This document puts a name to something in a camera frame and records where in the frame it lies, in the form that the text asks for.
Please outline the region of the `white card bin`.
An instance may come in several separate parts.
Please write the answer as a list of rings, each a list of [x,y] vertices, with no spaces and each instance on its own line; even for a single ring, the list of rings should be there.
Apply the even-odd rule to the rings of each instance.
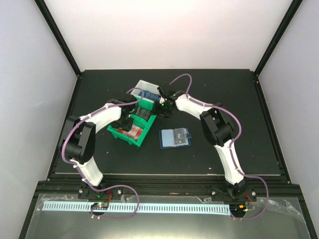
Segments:
[[[142,96],[142,92],[144,92],[144,99],[147,101],[159,102],[161,99],[158,91],[158,85],[144,80],[139,80],[135,89],[133,89],[130,94],[140,98]]]

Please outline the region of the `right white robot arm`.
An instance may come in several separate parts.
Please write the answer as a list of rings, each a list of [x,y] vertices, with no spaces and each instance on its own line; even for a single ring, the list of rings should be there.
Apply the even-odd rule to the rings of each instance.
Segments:
[[[233,201],[242,198],[247,185],[234,147],[236,133],[241,133],[241,127],[234,122],[233,114],[221,104],[211,105],[184,91],[175,91],[169,83],[158,86],[157,90],[161,96],[160,102],[155,106],[157,114],[164,116],[177,110],[200,120],[204,136],[215,147],[224,169],[224,193]]]

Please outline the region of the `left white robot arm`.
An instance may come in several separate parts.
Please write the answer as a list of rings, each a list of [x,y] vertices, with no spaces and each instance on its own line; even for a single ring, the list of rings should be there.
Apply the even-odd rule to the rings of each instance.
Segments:
[[[110,99],[99,109],[81,117],[70,116],[65,122],[59,141],[61,158],[80,173],[96,199],[107,193],[107,186],[101,183],[103,173],[94,159],[96,134],[111,123],[131,127],[133,121],[128,117],[137,102],[135,96],[126,93],[119,100]]]

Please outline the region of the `black vip credit card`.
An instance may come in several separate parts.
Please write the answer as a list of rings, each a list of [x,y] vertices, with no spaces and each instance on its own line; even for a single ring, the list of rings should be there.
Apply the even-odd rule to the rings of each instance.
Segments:
[[[177,146],[180,145],[187,145],[188,138],[187,138],[187,130],[186,128],[176,128],[173,130],[173,138],[174,144]]]

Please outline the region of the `blue leather card holder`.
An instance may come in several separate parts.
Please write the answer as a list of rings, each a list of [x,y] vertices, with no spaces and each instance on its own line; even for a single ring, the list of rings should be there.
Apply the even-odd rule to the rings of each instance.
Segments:
[[[159,141],[162,149],[191,146],[191,138],[189,130],[184,127],[159,131]]]

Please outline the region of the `green double card bin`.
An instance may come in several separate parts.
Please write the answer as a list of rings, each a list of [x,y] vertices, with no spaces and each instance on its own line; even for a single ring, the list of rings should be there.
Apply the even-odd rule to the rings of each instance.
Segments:
[[[138,127],[143,129],[143,132],[142,132],[142,134],[140,135],[140,137],[139,137],[139,139],[137,141],[135,141],[132,138],[129,138],[128,136],[125,136],[125,135],[123,135],[121,133],[116,132],[116,129],[113,128],[111,125],[109,125],[107,127],[107,130],[113,135],[113,137],[115,139],[121,139],[123,141],[126,141],[129,145],[135,145],[137,147],[140,147],[142,145],[146,135],[150,131],[150,129],[151,129],[156,117],[157,117],[153,113],[154,105],[155,105],[154,102],[147,101],[144,98],[140,102],[138,102],[137,105],[136,105],[136,106],[140,106],[140,107],[142,107],[144,109],[147,109],[147,110],[152,112],[152,115],[151,115],[151,117],[149,118],[148,121],[145,121],[144,119],[142,119],[142,118],[134,115],[133,113],[131,113],[131,118],[134,119],[133,125],[136,125],[136,126],[138,126]]]

